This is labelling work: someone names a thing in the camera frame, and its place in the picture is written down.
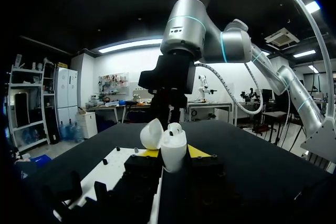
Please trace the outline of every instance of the black work surface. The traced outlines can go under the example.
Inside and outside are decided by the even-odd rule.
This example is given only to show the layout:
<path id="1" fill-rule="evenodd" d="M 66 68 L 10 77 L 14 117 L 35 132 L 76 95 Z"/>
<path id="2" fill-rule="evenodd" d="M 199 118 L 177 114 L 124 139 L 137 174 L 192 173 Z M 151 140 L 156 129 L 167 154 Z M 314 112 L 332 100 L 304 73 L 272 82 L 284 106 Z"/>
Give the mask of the black work surface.
<path id="1" fill-rule="evenodd" d="M 227 180 L 244 199 L 293 198 L 304 186 L 329 176 L 300 157 L 228 123 L 211 120 L 181 124 L 189 144 L 217 154 L 224 162 Z M 42 200 L 39 193 L 42 185 L 49 185 L 54 191 L 67 188 L 72 170 L 83 179 L 115 146 L 143 148 L 140 131 L 144 125 L 117 124 L 58 156 L 25 181 L 32 186 L 31 192 L 37 199 Z M 174 211 L 169 204 L 178 197 L 175 190 L 179 184 L 174 177 L 168 173 L 163 177 L 160 223 L 173 218 Z M 43 207 L 51 213 L 46 204 Z"/>

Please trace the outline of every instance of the ceiling vent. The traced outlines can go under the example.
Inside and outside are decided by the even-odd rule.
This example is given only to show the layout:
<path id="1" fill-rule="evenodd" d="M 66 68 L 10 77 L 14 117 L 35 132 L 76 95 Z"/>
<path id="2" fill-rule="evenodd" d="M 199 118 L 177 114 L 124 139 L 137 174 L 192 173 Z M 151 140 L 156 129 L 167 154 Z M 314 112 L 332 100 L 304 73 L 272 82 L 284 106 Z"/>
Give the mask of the ceiling vent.
<path id="1" fill-rule="evenodd" d="M 278 30 L 276 33 L 265 38 L 266 43 L 272 43 L 281 47 L 283 45 L 287 45 L 293 41 L 298 43 L 300 40 L 295 37 L 292 33 L 290 33 L 287 29 L 283 28 Z"/>

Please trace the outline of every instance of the black ceiling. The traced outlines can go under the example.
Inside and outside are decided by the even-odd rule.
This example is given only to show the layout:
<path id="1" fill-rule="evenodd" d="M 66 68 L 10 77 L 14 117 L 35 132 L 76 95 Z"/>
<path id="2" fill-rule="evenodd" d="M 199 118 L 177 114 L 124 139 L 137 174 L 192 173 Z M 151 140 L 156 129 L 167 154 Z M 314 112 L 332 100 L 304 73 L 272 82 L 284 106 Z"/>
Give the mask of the black ceiling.
<path id="1" fill-rule="evenodd" d="M 113 42 L 162 35 L 169 13 L 177 0 L 16 0 L 16 35 L 22 35 L 76 54 L 82 48 L 97 48 Z M 264 50 L 264 38 L 285 27 L 300 40 L 300 45 L 276 52 L 294 61 L 292 54 L 318 49 L 308 21 L 292 0 L 201 0 L 214 23 L 223 29 L 234 18 L 249 26 L 254 43 Z M 314 13 L 328 42 L 336 52 L 334 40 L 323 22 L 322 10 Z M 321 58 L 319 53 L 314 60 Z M 296 63 L 311 60 L 300 58 Z"/>

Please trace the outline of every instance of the refrigerator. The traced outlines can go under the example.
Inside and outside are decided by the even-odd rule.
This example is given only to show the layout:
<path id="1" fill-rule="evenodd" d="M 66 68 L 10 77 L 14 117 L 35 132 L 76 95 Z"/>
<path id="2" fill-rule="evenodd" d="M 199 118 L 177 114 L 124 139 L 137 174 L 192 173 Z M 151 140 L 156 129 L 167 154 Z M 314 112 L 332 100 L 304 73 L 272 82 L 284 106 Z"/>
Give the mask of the refrigerator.
<path id="1" fill-rule="evenodd" d="M 58 125 L 75 123 L 77 114 L 77 75 L 78 72 L 66 68 L 58 68 L 56 72 L 56 108 Z"/>

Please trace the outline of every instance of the fluorescent light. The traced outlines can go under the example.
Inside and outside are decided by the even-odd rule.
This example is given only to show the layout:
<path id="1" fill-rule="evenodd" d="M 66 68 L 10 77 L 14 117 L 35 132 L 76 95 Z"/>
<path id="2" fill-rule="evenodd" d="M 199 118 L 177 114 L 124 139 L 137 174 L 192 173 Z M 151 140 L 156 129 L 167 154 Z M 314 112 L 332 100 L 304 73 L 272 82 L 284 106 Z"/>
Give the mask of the fluorescent light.
<path id="1" fill-rule="evenodd" d="M 316 3 L 316 1 L 313 1 L 310 4 L 306 5 L 306 9 L 309 13 L 313 13 L 319 10 L 320 6 L 318 5 L 318 3 Z"/>
<path id="2" fill-rule="evenodd" d="M 105 52 L 116 51 L 119 49 L 129 48 L 129 47 L 161 44 L 161 42 L 162 42 L 162 39 L 139 40 L 139 41 L 128 42 L 128 43 L 119 44 L 119 45 L 112 46 L 112 47 L 103 48 L 98 51 L 101 53 L 105 53 Z"/>
<path id="3" fill-rule="evenodd" d="M 313 66 L 313 65 L 309 65 L 308 66 L 311 70 L 314 71 L 314 73 L 319 73 L 319 71 Z"/>
<path id="4" fill-rule="evenodd" d="M 311 55 L 311 54 L 315 54 L 315 50 L 310 50 L 310 51 L 307 51 L 307 52 L 301 52 L 299 54 L 296 54 L 296 55 L 293 55 L 295 58 L 298 58 L 298 57 L 302 57 L 302 56 L 306 56 L 306 55 Z"/>
<path id="5" fill-rule="evenodd" d="M 268 53 L 268 52 L 265 52 L 265 51 L 262 51 L 262 52 L 264 53 L 265 56 L 270 55 L 270 53 Z"/>

